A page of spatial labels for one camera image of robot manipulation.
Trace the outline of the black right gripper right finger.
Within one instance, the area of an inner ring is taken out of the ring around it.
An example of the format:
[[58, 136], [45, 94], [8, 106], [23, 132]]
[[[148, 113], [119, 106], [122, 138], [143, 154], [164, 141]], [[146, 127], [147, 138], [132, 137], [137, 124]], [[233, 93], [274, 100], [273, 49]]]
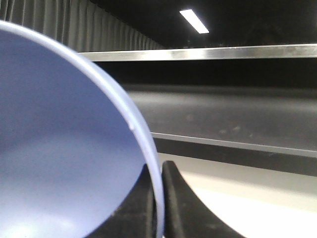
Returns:
[[173, 161], [162, 164], [166, 238], [241, 238], [198, 198]]

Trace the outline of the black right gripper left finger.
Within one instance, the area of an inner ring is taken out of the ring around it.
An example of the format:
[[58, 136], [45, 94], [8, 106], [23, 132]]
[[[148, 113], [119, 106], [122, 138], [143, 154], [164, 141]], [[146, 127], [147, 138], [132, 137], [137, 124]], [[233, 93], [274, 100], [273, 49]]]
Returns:
[[120, 206], [87, 237], [154, 238], [157, 219], [153, 186], [144, 165], [133, 188]]

